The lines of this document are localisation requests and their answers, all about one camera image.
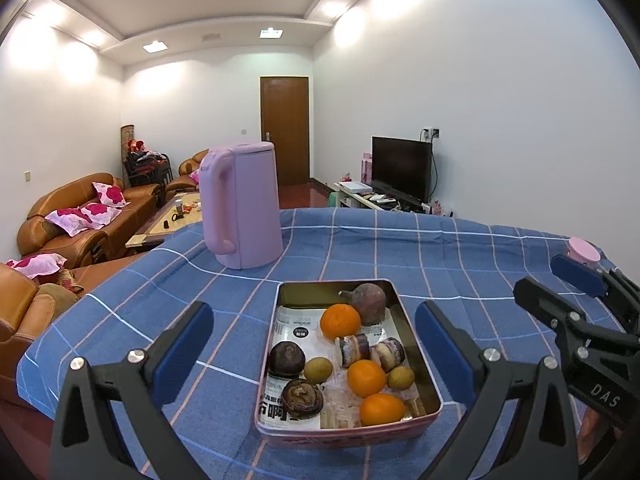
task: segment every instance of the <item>door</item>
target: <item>door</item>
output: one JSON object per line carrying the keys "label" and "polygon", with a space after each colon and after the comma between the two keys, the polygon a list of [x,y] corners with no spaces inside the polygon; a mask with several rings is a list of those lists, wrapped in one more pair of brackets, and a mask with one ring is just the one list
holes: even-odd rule
{"label": "door", "polygon": [[309,78],[261,77],[262,140],[275,146],[280,186],[309,182]]}

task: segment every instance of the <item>kettle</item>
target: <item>kettle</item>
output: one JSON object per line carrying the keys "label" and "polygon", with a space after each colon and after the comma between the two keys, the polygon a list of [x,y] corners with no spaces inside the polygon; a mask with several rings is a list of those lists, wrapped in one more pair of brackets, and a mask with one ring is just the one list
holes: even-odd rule
{"label": "kettle", "polygon": [[282,254],[273,144],[213,148],[200,164],[202,226],[209,251],[230,269],[250,269]]}

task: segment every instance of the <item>orange fruit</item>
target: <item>orange fruit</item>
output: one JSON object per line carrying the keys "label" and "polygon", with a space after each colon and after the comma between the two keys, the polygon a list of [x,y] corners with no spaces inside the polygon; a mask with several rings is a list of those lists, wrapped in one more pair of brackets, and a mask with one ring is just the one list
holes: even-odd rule
{"label": "orange fruit", "polygon": [[357,334],[360,330],[360,314],[351,305],[337,303],[322,313],[320,330],[331,342],[337,337]]}
{"label": "orange fruit", "polygon": [[360,422],[363,426],[389,424],[404,417],[404,402],[389,394],[373,394],[360,405]]}
{"label": "orange fruit", "polygon": [[385,387],[386,376],[379,364],[361,359],[354,362],[347,370],[347,383],[357,396],[369,397]]}

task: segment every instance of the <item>bolt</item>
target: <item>bolt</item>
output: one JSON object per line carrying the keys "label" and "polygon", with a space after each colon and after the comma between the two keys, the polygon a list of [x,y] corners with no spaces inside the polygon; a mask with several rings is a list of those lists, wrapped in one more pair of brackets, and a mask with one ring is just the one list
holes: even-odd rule
{"label": "bolt", "polygon": [[73,359],[71,359],[71,362],[69,363],[69,367],[72,370],[79,370],[83,366],[84,366],[84,359],[82,359],[81,357],[74,357]]}
{"label": "bolt", "polygon": [[500,352],[495,348],[486,348],[482,352],[482,356],[490,363],[495,363],[500,360]]}
{"label": "bolt", "polygon": [[127,361],[129,361],[130,363],[133,363],[133,364],[139,363],[144,358],[145,358],[145,351],[144,350],[132,350],[127,355]]}
{"label": "bolt", "polygon": [[556,361],[556,358],[551,355],[546,356],[542,362],[547,368],[549,368],[549,370],[555,370],[558,368],[558,361]]}

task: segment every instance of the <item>pink cup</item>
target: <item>pink cup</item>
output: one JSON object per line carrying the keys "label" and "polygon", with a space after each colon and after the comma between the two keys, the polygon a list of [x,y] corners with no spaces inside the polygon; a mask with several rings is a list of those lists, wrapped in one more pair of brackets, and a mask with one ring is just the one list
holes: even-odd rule
{"label": "pink cup", "polygon": [[569,238],[569,258],[594,269],[600,261],[598,250],[582,238]]}

